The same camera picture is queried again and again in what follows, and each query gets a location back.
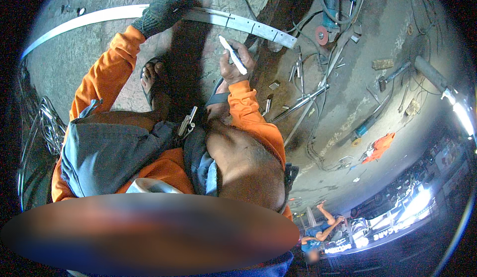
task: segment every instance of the metal strip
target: metal strip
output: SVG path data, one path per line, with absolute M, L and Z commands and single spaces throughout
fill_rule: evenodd
M 149 4 L 119 6 L 91 12 L 80 17 L 74 18 L 66 23 L 57 26 L 56 28 L 45 33 L 43 36 L 39 37 L 23 52 L 23 54 L 21 55 L 21 59 L 23 59 L 29 52 L 31 52 L 43 42 L 50 40 L 51 38 L 58 36 L 61 33 L 82 26 L 86 26 L 88 24 L 95 24 L 118 19 L 138 18 L 142 16 L 143 10 L 147 7 L 149 7 Z M 247 32 L 249 34 L 254 34 L 267 40 L 274 41 L 288 48 L 294 47 L 296 42 L 295 37 L 286 33 L 281 33 L 281 31 L 273 27 L 267 26 L 259 22 L 255 22 L 251 19 L 247 19 L 238 15 L 229 14 L 227 12 L 217 11 L 213 9 L 193 7 L 193 9 L 191 9 L 186 14 L 184 19 L 202 23 L 215 24 L 226 28 Z

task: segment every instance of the white marker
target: white marker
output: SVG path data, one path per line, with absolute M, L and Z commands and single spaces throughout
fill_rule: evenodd
M 226 50 L 229 50 L 230 52 L 230 57 L 232 58 L 232 61 L 234 62 L 235 66 L 237 66 L 237 68 L 239 69 L 238 71 L 240 71 L 240 73 L 242 75 L 246 75 L 247 74 L 247 69 L 245 68 L 245 66 L 242 64 L 242 61 L 237 57 L 237 55 L 234 53 L 234 50 L 232 49 L 232 47 L 229 45 L 229 43 L 227 42 L 227 40 L 225 40 L 224 37 L 222 37 L 221 35 L 218 36 L 218 39 L 220 40 L 220 43 L 223 45 L 223 47 L 226 49 Z

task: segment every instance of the red grinding disc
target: red grinding disc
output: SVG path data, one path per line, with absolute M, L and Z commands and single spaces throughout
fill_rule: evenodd
M 325 27 L 319 26 L 316 28 L 315 38 L 320 45 L 325 45 L 328 42 L 328 31 L 325 29 Z

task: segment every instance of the cutting disc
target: cutting disc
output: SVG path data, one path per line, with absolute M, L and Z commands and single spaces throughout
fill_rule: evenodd
M 328 42 L 328 31 L 325 29 L 325 27 L 319 26 L 316 28 L 315 38 L 320 45 L 325 45 Z
M 351 146 L 356 147 L 356 146 L 359 145 L 360 143 L 361 143 L 361 137 L 355 139 L 355 140 L 351 143 Z

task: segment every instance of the orange rag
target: orange rag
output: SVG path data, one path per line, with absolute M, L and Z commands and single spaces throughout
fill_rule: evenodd
M 395 135 L 396 135 L 395 132 L 388 133 L 388 134 L 386 134 L 385 137 L 381 137 L 380 139 L 375 141 L 374 144 L 373 144 L 373 147 L 374 147 L 373 153 L 371 154 L 371 156 L 369 156 L 363 162 L 361 162 L 361 164 L 365 164 L 366 162 L 373 161 L 375 159 L 381 158 L 383 153 L 387 149 L 389 149 L 389 147 L 391 146 L 391 143 L 393 142 Z

